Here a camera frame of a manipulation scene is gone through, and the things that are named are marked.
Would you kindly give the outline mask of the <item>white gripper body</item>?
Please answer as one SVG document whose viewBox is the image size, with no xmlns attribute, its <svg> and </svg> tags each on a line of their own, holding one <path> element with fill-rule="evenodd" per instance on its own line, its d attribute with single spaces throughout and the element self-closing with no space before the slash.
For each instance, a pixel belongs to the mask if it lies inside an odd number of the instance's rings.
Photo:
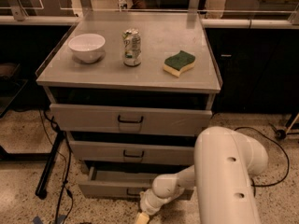
<svg viewBox="0 0 299 224">
<path fill-rule="evenodd" d="M 149 216 L 155 215 L 164 205 L 164 199 L 159 198 L 151 189 L 140 193 L 140 208 Z"/>
</svg>

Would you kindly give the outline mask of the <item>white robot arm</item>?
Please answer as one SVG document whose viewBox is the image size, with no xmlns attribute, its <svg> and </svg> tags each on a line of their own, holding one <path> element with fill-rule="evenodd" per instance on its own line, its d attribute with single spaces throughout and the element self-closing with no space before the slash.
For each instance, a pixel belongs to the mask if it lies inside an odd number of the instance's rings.
<svg viewBox="0 0 299 224">
<path fill-rule="evenodd" d="M 140 193 L 135 224 L 148 224 L 161 207 L 195 187 L 200 224 L 261 224 L 250 184 L 268 163 L 263 145 L 243 133 L 209 127 L 197 137 L 194 165 L 175 174 L 158 175 Z"/>
</svg>

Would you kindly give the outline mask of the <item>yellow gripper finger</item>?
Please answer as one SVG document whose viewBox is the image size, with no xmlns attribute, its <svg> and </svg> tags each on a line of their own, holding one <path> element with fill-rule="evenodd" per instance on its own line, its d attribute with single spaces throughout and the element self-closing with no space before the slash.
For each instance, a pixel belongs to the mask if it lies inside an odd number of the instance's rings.
<svg viewBox="0 0 299 224">
<path fill-rule="evenodd" d="M 138 212 L 135 218 L 135 224 L 148 224 L 150 216 L 144 212 Z"/>
</svg>

